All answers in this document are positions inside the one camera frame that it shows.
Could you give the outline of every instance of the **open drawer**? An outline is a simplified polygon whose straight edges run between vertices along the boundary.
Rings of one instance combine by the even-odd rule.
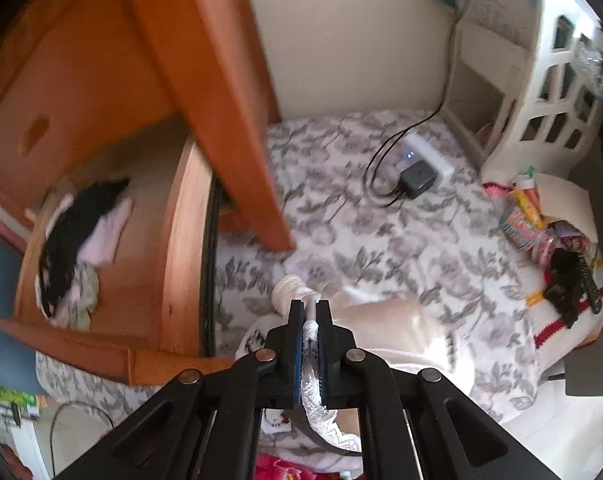
[[[100,291],[91,332],[52,327],[36,305],[45,229],[64,193],[53,189],[37,216],[24,255],[12,319],[3,330],[23,343],[90,373],[130,384],[161,384],[184,367],[223,369],[214,351],[212,279],[218,212],[210,168],[180,118],[120,142],[67,174],[81,189],[130,177],[134,205],[114,262],[98,270]]]

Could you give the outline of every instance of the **wooden wardrobe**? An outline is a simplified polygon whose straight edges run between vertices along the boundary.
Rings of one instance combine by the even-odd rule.
[[[32,228],[2,329],[130,384],[228,367],[210,357],[217,221],[292,249],[264,149],[278,120],[249,0],[28,0],[0,41],[0,204]],[[124,174],[133,212],[91,332],[55,329],[34,302],[50,215]]]

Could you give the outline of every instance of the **pink clothing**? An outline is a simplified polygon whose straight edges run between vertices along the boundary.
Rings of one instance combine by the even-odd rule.
[[[254,480],[337,480],[336,474],[313,473],[301,466],[270,455],[258,455],[254,464]]]
[[[57,223],[59,215],[68,209],[74,202],[75,197],[67,194],[59,202],[46,228],[46,237],[50,235],[52,228]],[[76,256],[78,262],[85,262],[102,267],[111,264],[117,250],[119,237],[130,214],[132,213],[132,199],[126,197],[121,200],[107,215],[102,216],[92,231],[92,234],[84,242]]]

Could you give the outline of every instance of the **metal screw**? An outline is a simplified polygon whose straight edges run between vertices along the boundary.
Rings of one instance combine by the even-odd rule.
[[[261,350],[257,350],[254,356],[257,358],[258,361],[261,361],[262,363],[267,363],[277,357],[277,354],[272,348],[262,348]]]
[[[364,352],[361,348],[350,348],[350,350],[345,353],[345,356],[349,361],[358,363],[363,361],[363,359],[366,357],[366,352]]]
[[[201,372],[194,368],[188,368],[179,374],[179,382],[182,384],[195,384],[201,379]]]
[[[429,383],[436,383],[441,379],[441,372],[436,368],[424,368],[422,370],[422,377]]]

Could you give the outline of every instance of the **bedspread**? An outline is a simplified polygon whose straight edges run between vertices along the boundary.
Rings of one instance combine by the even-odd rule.
[[[449,186],[379,208],[362,189],[380,142],[423,113],[355,112],[291,120],[268,133],[272,170],[297,242],[272,254],[245,235],[224,235],[217,249],[220,354],[234,354],[246,328],[272,312],[270,293],[286,274],[319,290],[341,277],[383,296],[418,296],[466,335],[477,369],[471,397],[505,422],[528,408],[538,379],[534,338],[518,266],[526,265],[498,229],[499,211],[443,121],[417,132],[456,167]],[[399,143],[379,169],[379,192],[398,179]]]

